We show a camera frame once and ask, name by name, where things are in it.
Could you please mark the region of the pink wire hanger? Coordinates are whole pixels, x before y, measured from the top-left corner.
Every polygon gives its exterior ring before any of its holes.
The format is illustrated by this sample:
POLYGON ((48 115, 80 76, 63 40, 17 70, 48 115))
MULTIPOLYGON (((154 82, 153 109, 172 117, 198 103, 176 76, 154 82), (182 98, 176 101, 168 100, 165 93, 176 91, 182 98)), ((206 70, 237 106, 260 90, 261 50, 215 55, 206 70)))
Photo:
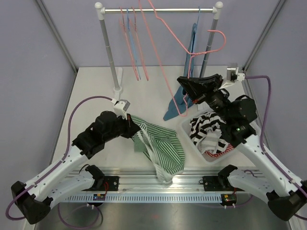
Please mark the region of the pink wire hanger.
POLYGON ((135 77, 136 77, 136 80, 139 81, 137 79, 137 72, 136 72, 136 69, 135 69, 135 66, 134 66, 134 60, 133 60, 133 55, 132 55, 132 48, 131 48, 131 43, 130 43, 130 37, 129 37, 129 33, 128 33, 128 29, 127 29, 127 17, 124 17, 124 11, 122 8, 119 8, 120 10, 120 14, 121 14, 121 19, 119 20, 119 24, 120 24, 120 27, 123 31, 123 34, 124 34, 124 38, 125 38, 125 41, 126 41, 126 47, 129 51, 129 56, 130 56, 130 62, 131 62, 131 66, 132 66, 132 69, 134 71, 134 74, 135 74, 135 77))
POLYGON ((141 44, 146 66, 149 68, 149 82, 145 89, 137 89, 137 102, 133 103, 133 114, 143 118, 162 119, 168 103, 172 100, 182 74, 186 51, 189 46, 192 25, 198 22, 194 58, 195 70, 200 72, 203 52, 206 49, 213 16, 210 13, 146 13, 147 22, 138 16, 141 44))
POLYGON ((139 49, 139 53, 140 53, 140 60, 141 60, 141 64, 142 64, 142 68, 143 68, 146 80, 149 81, 149 75, 148 75, 147 68, 146 68, 146 65, 145 65, 145 62, 144 62, 142 46, 140 44, 140 40, 139 40, 139 37, 138 37, 136 11, 135 11, 134 7, 132 7, 132 11, 133 11, 133 16, 134 16, 134 31, 135 31, 137 45, 138 45, 138 49, 139 49))

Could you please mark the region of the black white striped tank top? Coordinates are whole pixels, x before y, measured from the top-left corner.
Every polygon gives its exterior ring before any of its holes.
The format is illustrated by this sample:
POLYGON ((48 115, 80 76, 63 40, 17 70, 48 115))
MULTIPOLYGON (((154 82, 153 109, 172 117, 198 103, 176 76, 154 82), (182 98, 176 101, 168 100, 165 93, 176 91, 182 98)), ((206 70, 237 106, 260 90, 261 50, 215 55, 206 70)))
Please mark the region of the black white striped tank top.
POLYGON ((205 112, 190 120, 189 137, 202 155, 207 150, 214 153, 225 149, 228 143, 221 132, 224 121, 214 112, 205 112))

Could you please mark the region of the green white striped tank top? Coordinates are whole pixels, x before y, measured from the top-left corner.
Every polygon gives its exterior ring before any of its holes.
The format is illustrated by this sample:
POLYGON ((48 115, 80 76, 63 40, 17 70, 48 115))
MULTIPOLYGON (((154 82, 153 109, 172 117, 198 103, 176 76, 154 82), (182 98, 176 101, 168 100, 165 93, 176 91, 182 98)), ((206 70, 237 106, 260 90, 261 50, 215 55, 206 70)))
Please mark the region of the green white striped tank top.
POLYGON ((169 187, 173 177, 185 167, 185 152, 176 131, 158 126, 135 115, 132 121, 140 127, 133 137, 134 151, 143 153, 152 163, 157 180, 169 187))

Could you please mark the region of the red white striped tank top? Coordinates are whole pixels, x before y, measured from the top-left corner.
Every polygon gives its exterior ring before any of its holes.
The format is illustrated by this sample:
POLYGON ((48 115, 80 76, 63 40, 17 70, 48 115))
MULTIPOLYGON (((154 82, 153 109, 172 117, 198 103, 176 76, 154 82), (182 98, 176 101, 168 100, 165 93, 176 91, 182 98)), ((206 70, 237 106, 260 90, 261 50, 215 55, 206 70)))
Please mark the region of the red white striped tank top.
POLYGON ((212 158, 218 158, 218 157, 220 157, 220 156, 223 156, 223 155, 229 153, 229 152, 232 151, 232 150, 234 150, 234 147, 233 147, 231 144, 229 144, 229 145, 228 145, 225 149, 223 149, 223 150, 217 150, 215 153, 214 153, 213 151, 211 151, 211 150, 207 150, 207 151, 204 152, 204 154, 205 154, 205 155, 208 155, 208 156, 210 156, 210 157, 212 157, 212 158))

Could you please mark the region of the light blue wire hanger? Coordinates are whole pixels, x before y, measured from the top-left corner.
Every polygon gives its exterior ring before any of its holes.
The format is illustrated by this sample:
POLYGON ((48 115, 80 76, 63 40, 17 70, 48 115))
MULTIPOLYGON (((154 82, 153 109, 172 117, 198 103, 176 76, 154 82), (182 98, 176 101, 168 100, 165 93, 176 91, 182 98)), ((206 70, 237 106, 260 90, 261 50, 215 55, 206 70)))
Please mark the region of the light blue wire hanger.
POLYGON ((130 43, 131 43, 131 48, 132 48, 132 55, 133 55, 133 62, 134 62, 134 66, 137 72, 137 79, 141 80, 141 75, 140 75, 140 70, 139 70, 139 65, 138 65, 138 57, 137 57, 137 53, 136 53, 136 49, 135 49, 135 43, 134 43, 134 39, 132 36, 132 27, 130 25, 130 19, 129 19, 129 10, 128 8, 126 9, 126 14, 127 14, 127 29, 128 29, 128 33, 129 33, 129 37, 130 37, 130 43))

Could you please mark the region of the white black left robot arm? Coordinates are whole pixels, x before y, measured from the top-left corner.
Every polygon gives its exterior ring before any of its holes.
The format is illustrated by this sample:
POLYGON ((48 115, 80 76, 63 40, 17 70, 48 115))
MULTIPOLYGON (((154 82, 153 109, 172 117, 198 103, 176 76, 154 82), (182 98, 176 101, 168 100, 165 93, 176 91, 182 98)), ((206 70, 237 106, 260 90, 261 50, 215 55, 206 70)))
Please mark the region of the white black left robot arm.
POLYGON ((116 115, 104 111, 90 126, 72 141, 63 157, 49 165, 40 174, 25 183, 15 182, 11 186, 13 202, 29 224, 44 219, 51 209, 77 191, 100 190, 104 174, 98 167, 90 165, 80 176, 64 178, 79 165, 102 151, 105 144, 115 138, 132 138, 140 127, 131 115, 116 115))

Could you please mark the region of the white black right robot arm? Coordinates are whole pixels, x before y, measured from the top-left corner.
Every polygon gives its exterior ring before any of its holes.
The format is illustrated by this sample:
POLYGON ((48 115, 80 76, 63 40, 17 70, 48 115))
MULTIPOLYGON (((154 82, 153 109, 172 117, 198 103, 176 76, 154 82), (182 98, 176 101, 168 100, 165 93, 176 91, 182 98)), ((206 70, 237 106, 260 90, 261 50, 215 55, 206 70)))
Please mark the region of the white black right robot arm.
POLYGON ((292 173, 263 143, 251 126, 256 118, 256 104, 246 95, 230 101, 223 93, 227 83, 219 74, 206 78, 178 77, 177 81, 194 104, 207 105, 223 120, 222 137, 243 153, 265 176, 264 181, 228 165, 218 173, 218 185, 224 190, 244 190, 267 203, 272 213, 283 221, 299 217, 307 203, 307 183, 292 173))

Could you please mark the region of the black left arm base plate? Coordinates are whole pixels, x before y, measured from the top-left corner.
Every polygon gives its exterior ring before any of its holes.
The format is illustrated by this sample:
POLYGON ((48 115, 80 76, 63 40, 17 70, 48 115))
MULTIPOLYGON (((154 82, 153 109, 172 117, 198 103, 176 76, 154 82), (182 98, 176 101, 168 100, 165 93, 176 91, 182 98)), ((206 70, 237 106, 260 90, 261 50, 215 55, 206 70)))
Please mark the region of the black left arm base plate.
POLYGON ((104 176, 101 183, 95 188, 96 191, 118 191, 119 176, 104 176))

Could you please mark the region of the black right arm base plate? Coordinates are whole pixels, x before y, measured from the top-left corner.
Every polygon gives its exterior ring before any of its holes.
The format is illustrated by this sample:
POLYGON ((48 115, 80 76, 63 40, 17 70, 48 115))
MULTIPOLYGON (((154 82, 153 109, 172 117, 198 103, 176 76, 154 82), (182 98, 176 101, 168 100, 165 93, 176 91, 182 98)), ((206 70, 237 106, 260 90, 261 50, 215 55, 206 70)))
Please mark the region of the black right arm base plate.
POLYGON ((222 176, 203 176, 202 184, 205 191, 232 191, 232 186, 222 176))

